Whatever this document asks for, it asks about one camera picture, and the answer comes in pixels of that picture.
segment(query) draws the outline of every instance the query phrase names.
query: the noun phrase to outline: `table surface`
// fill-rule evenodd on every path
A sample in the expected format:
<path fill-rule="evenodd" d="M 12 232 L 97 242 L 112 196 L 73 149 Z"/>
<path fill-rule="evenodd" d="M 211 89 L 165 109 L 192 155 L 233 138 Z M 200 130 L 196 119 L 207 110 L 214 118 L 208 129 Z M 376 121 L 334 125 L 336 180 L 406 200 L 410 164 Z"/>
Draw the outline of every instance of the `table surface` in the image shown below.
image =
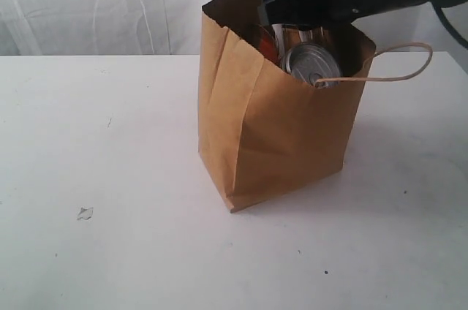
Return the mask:
<path fill-rule="evenodd" d="M 0 58 L 0 309 L 466 309 L 468 76 L 447 53 L 367 85 L 341 173 L 237 214 L 197 155 L 197 73 Z"/>

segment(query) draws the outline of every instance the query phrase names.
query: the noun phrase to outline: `black cable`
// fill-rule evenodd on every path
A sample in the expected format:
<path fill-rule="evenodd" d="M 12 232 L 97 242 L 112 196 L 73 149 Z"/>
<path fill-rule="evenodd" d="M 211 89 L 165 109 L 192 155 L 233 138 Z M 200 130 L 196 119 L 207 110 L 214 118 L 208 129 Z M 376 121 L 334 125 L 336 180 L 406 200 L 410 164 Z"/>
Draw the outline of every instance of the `black cable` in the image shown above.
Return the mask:
<path fill-rule="evenodd" d="M 434 4 L 432 4 L 432 7 L 434 8 L 437 17 L 439 18 L 440 22 L 445 27 L 445 29 L 448 31 L 448 33 L 455 39 L 455 41 L 460 43 L 462 47 L 468 50 L 468 41 L 465 38 L 463 38 L 463 36 L 461 36 L 457 30 L 455 30 L 453 25 L 445 16 L 445 13 L 443 12 L 442 8 L 436 7 Z"/>

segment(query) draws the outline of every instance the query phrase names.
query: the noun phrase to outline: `paper bag handle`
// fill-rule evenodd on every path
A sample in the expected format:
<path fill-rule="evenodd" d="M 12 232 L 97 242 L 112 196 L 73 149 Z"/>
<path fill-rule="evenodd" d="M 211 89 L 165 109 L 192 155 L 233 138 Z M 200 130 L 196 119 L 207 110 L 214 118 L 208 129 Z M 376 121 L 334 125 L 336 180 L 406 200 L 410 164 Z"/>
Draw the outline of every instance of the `paper bag handle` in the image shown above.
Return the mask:
<path fill-rule="evenodd" d="M 408 74 L 405 76 L 398 76 L 398 77 L 336 77 L 336 78 L 320 78 L 319 80 L 315 81 L 315 84 L 317 83 L 323 83 L 323 82 L 396 82 L 396 81 L 405 81 L 405 80 L 410 80 L 412 78 L 415 78 L 416 76 L 420 75 L 423 73 L 424 70 L 427 69 L 429 64 L 432 61 L 432 58 L 434 57 L 434 50 L 432 47 L 426 43 L 421 43 L 421 42 L 411 42 L 411 43 L 404 43 L 402 45 L 394 45 L 393 47 L 386 48 L 384 50 L 381 50 L 378 53 L 375 53 L 373 56 L 370 58 L 366 59 L 363 63 L 363 68 L 367 66 L 367 64 L 371 61 L 373 61 L 375 58 L 378 56 L 381 56 L 382 54 L 391 52 L 392 50 L 397 50 L 405 47 L 419 47 L 423 48 L 428 51 L 429 56 L 426 60 L 426 63 L 416 72 L 413 72 L 412 74 Z"/>

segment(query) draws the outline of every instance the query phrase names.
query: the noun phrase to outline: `silver can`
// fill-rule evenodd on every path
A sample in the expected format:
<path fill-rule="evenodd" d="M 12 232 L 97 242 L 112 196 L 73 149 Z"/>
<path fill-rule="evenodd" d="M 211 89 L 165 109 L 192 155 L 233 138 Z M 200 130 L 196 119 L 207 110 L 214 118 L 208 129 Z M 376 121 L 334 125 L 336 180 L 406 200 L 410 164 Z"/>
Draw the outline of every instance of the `silver can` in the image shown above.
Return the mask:
<path fill-rule="evenodd" d="M 315 43 L 300 43 L 291 48 L 282 59 L 282 69 L 298 80 L 317 88 L 327 88 L 338 82 L 317 83 L 321 78 L 341 78 L 341 69 L 335 58 L 324 47 Z"/>

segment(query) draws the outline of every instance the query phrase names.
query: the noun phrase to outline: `white curtain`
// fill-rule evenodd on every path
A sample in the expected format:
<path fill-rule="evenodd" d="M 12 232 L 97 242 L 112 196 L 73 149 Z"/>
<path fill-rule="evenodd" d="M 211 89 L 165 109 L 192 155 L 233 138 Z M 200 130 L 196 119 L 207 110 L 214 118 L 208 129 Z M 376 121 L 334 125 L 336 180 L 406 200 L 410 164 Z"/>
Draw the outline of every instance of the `white curtain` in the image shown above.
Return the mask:
<path fill-rule="evenodd" d="M 0 55 L 194 54 L 200 7 L 209 0 L 0 0 Z M 468 36 L 468 6 L 447 11 Z M 468 69 L 462 50 L 429 6 L 355 23 L 380 47 L 419 40 L 448 50 Z"/>

